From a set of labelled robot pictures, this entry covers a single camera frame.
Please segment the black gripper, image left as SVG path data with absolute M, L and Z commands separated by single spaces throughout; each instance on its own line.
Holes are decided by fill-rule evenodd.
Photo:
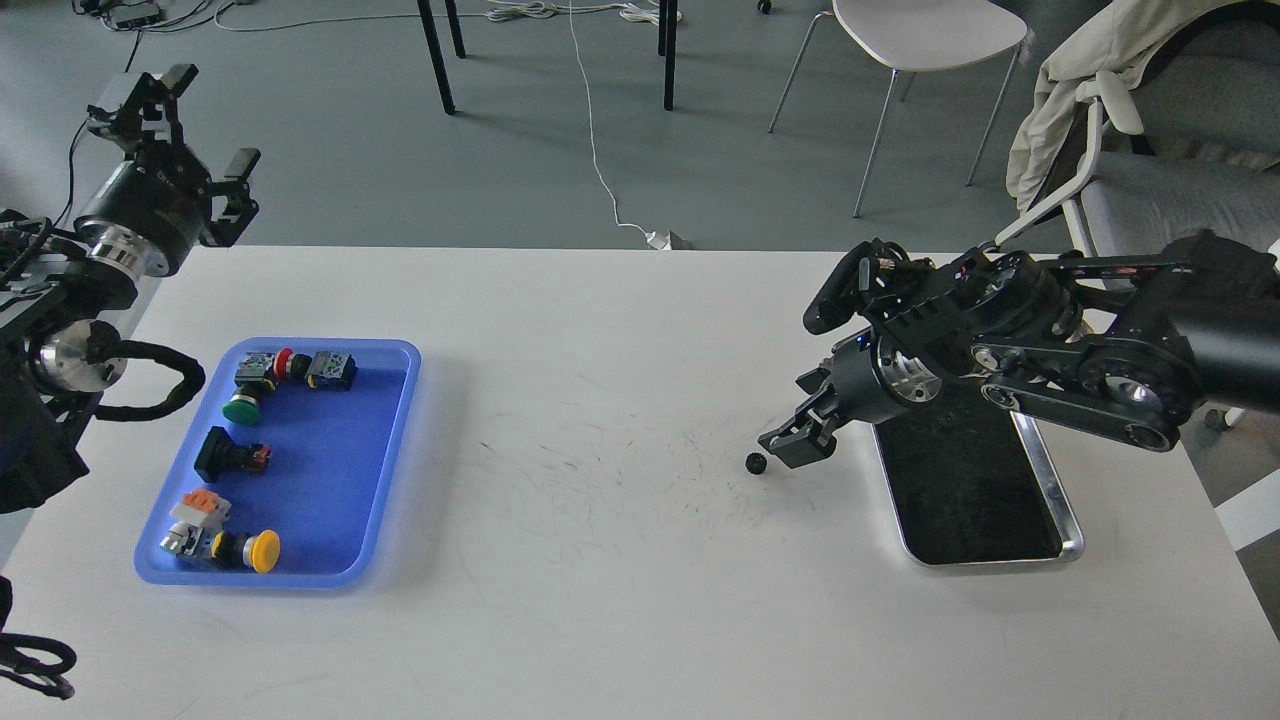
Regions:
M 197 190 L 163 176 L 198 176 L 200 160 L 187 146 L 177 100 L 198 68 L 175 64 L 157 76 L 114 76 L 96 104 L 87 106 L 87 131 L 115 143 L 122 161 L 76 218 L 76 233 L 91 245 L 120 232 L 148 243 L 145 274 L 172 277 L 200 240 L 204 247 L 233 247 L 259 214 L 250 176 L 259 149 L 241 149 L 220 179 Z

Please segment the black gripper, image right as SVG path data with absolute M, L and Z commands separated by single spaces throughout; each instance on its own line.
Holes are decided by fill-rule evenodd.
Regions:
M 796 378 L 809 398 L 781 427 L 756 439 L 790 469 L 831 457 L 836 433 L 850 421 L 879 424 L 924 409 L 942 393 L 943 379 L 886 334 L 867 328 L 832 346 L 829 360 Z

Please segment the black robot arm, image right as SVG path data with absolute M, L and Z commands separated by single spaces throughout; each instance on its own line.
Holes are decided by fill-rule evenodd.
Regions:
M 1203 404 L 1277 411 L 1277 283 L 1276 255 L 1211 231 L 1110 258 L 984 243 L 943 265 L 870 240 L 803 315 L 812 334 L 867 327 L 797 378 L 805 400 L 758 441 L 800 468 L 828 459 L 850 421 L 972 382 L 1004 411 L 1165 452 Z

